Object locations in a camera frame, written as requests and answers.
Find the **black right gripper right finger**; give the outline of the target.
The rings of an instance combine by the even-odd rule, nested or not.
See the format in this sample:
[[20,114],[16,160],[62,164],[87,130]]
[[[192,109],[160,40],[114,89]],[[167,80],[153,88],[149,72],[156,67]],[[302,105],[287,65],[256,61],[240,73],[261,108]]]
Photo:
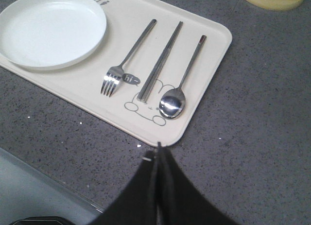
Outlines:
[[157,198],[164,225],[235,225],[189,181],[168,148],[156,154]]

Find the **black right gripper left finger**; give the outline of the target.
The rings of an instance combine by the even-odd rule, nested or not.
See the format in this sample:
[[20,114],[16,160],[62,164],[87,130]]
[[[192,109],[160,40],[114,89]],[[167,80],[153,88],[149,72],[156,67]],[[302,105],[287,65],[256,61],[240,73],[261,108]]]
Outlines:
[[155,225],[156,155],[147,151],[125,189],[92,225]]

